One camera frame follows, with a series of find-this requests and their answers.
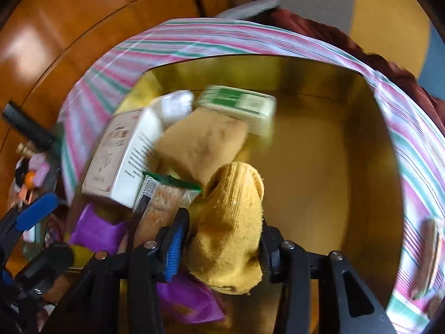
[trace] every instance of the screw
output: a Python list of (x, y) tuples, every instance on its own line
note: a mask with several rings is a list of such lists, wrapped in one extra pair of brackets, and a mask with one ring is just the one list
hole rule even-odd
[(157, 242), (155, 240), (149, 240), (145, 242), (144, 247), (149, 250), (155, 249), (157, 246)]
[(286, 249), (286, 250), (293, 250), (295, 248), (295, 246), (296, 246), (296, 243), (292, 242), (290, 240), (284, 240), (281, 243), (281, 247)]
[(107, 252), (106, 251), (98, 251), (95, 255), (94, 255), (94, 257), (96, 258), (96, 260), (103, 260), (104, 258), (106, 258), (107, 257)]
[(340, 251), (331, 251), (329, 256), (331, 256), (331, 258), (337, 261), (343, 260), (343, 254)]

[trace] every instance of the beige sponge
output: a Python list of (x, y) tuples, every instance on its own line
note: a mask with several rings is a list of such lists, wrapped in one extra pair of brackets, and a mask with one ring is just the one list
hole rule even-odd
[(248, 123), (198, 108), (168, 128), (154, 150), (182, 179), (204, 187), (219, 167), (233, 161), (247, 133)]

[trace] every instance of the white box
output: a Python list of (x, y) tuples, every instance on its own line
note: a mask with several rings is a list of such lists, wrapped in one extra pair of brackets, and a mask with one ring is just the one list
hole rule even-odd
[(153, 144), (161, 135), (161, 121), (151, 108), (114, 116), (88, 168), (82, 193), (133, 208), (145, 178), (143, 171), (157, 170)]

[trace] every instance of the yellow sock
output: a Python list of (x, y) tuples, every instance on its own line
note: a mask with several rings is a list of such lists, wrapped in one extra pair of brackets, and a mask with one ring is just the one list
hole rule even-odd
[(243, 294), (260, 282), (263, 194), (259, 173), (242, 162), (220, 167), (206, 185), (186, 258), (188, 270), (212, 289)]

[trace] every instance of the yellow container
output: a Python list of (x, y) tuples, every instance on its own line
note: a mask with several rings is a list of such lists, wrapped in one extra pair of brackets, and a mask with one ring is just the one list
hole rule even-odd
[[(273, 135), (250, 136), (238, 157), (264, 180), (268, 224), (307, 251), (342, 250), (386, 306), (401, 254), (403, 201), (389, 133), (364, 78), (295, 57), (209, 57), (149, 70), (117, 111), (145, 106), (180, 89), (198, 97), (211, 84), (277, 98)], [(316, 283), (312, 289), (314, 329)], [(271, 333), (280, 290), (280, 285), (261, 283), (249, 296), (223, 297), (230, 330), (218, 326), (214, 331)], [(213, 332), (209, 324), (201, 328)]]

